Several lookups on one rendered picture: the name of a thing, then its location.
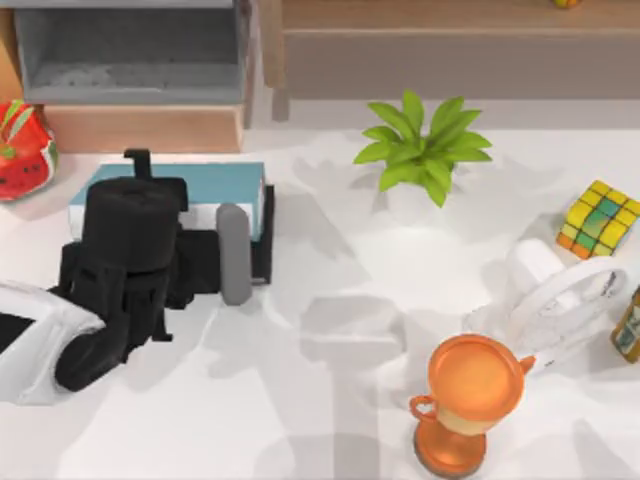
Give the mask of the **pale wooden drawer front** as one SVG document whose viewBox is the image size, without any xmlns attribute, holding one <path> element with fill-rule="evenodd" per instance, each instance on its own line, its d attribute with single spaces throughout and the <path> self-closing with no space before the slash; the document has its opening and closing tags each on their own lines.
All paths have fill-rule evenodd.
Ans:
<svg viewBox="0 0 640 480">
<path fill-rule="evenodd" d="M 63 153 L 238 153 L 242 105 L 46 105 L 46 123 Z"/>
</svg>

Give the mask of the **red watermelon print bag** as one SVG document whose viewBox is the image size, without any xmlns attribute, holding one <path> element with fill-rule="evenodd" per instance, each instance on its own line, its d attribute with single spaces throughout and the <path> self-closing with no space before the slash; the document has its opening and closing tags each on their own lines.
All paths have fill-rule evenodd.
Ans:
<svg viewBox="0 0 640 480">
<path fill-rule="evenodd" d="M 58 167 L 53 132 L 33 105 L 0 103 L 0 201 L 17 200 L 46 186 Z"/>
</svg>

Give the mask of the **wooden open shelf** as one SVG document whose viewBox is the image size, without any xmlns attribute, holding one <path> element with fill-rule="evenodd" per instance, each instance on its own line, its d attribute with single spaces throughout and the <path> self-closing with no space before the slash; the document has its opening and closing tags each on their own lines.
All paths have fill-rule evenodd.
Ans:
<svg viewBox="0 0 640 480">
<path fill-rule="evenodd" d="M 257 127 L 358 127 L 464 96 L 496 129 L 640 128 L 640 0 L 256 0 Z"/>
</svg>

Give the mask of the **yellow and green puzzle cube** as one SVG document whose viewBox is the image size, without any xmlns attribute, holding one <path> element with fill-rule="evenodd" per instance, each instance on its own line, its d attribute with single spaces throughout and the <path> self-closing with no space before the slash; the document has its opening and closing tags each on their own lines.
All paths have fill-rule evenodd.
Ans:
<svg viewBox="0 0 640 480">
<path fill-rule="evenodd" d="M 640 201 L 594 180 L 567 211 L 556 244 L 582 260 L 612 256 L 640 218 Z"/>
</svg>

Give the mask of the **light blue book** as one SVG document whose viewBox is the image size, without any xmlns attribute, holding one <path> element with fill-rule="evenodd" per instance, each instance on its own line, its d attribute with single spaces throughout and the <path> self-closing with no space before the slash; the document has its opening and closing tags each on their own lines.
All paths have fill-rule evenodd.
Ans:
<svg viewBox="0 0 640 480">
<path fill-rule="evenodd" d="M 152 166 L 152 174 L 185 180 L 188 209 L 180 214 L 184 228 L 214 230 L 217 209 L 231 203 L 246 213 L 251 238 L 260 238 L 266 197 L 262 163 L 159 163 Z"/>
</svg>

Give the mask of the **wooden cupboard side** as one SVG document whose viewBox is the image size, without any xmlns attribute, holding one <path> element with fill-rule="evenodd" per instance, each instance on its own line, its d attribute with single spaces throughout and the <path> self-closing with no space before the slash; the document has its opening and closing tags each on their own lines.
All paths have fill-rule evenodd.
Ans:
<svg viewBox="0 0 640 480">
<path fill-rule="evenodd" d="M 23 98 L 14 11 L 0 8 L 0 102 Z"/>
</svg>

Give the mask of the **brown bottle with label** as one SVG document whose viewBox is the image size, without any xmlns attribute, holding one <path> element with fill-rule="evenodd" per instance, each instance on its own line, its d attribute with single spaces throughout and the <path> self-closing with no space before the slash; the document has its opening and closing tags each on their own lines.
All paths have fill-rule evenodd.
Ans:
<svg viewBox="0 0 640 480">
<path fill-rule="evenodd" d="M 628 363 L 640 361 L 640 286 L 623 317 L 611 332 L 611 342 Z"/>
</svg>

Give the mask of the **orange trophy cup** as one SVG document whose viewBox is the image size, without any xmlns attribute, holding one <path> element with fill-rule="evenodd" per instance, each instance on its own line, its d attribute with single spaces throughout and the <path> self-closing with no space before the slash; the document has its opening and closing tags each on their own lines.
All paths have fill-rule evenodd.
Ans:
<svg viewBox="0 0 640 480">
<path fill-rule="evenodd" d="M 517 407 L 535 363 L 535 356 L 517 359 L 502 343 L 479 334 L 442 342 L 427 366 L 430 392 L 409 401 L 418 421 L 414 449 L 425 468 L 454 479 L 477 471 L 487 432 Z"/>
</svg>

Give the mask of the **green leafy plant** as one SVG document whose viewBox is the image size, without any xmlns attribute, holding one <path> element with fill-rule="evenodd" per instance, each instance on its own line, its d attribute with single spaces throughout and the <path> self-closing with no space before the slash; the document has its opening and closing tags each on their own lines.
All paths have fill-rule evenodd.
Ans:
<svg viewBox="0 0 640 480">
<path fill-rule="evenodd" d="M 485 163 L 492 157 L 492 143 L 469 127 L 481 114 L 464 107 L 465 98 L 442 101 L 426 123 L 422 99 L 412 90 L 403 93 L 402 105 L 372 101 L 368 108 L 383 121 L 362 132 L 371 143 L 354 158 L 364 165 L 382 161 L 378 189 L 385 192 L 401 183 L 419 186 L 438 207 L 453 187 L 459 163 Z"/>
</svg>

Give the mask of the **pale grey rounded box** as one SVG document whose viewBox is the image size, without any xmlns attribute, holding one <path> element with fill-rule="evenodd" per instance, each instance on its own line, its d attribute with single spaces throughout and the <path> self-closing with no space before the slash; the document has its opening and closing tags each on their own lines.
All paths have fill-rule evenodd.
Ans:
<svg viewBox="0 0 640 480">
<path fill-rule="evenodd" d="M 252 295 L 249 220 L 236 204 L 216 212 L 219 235 L 221 295 L 227 305 L 244 304 Z"/>
</svg>

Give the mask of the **white table fan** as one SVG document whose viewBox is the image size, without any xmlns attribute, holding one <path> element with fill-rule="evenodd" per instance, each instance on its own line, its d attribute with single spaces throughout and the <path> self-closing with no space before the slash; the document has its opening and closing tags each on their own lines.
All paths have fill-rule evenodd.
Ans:
<svg viewBox="0 0 640 480">
<path fill-rule="evenodd" d="M 625 255 L 565 263 L 537 238 L 518 242 L 504 267 L 502 294 L 469 313 L 462 325 L 503 343 L 517 357 L 534 356 L 535 376 L 584 350 L 640 281 Z"/>
</svg>

